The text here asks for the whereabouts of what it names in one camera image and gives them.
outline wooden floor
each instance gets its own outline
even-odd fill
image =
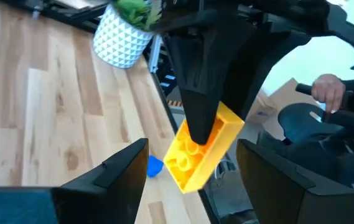
[[[0,185],[61,185],[141,138],[163,158],[174,137],[141,59],[101,61],[92,34],[0,3]],[[147,179],[136,223],[209,223],[198,193],[166,170]]]

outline yellow black warning tape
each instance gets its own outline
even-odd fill
[[[170,106],[182,106],[182,102],[174,101],[174,100],[167,100],[167,104]]]

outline person's hand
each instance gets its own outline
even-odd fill
[[[332,74],[318,77],[312,84],[312,97],[315,100],[326,103],[326,112],[334,113],[341,107],[345,85]]]

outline potted plant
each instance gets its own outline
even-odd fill
[[[149,27],[159,20],[160,11],[160,0],[112,2],[94,35],[95,53],[116,67],[132,67],[151,40]]]

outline cardboard box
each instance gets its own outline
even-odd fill
[[[271,96],[269,96],[268,101],[272,101],[276,112],[273,113],[269,119],[263,123],[263,128],[274,136],[274,138],[283,140],[284,131],[277,120],[279,112],[285,108],[287,105],[294,103],[309,103],[315,106],[319,104],[309,95],[296,92],[296,86],[298,82],[292,78],[287,81],[283,86],[276,90]]]
[[[274,103],[269,100],[268,95],[263,90],[259,90],[245,122],[262,124],[276,111],[277,109],[275,108]]]

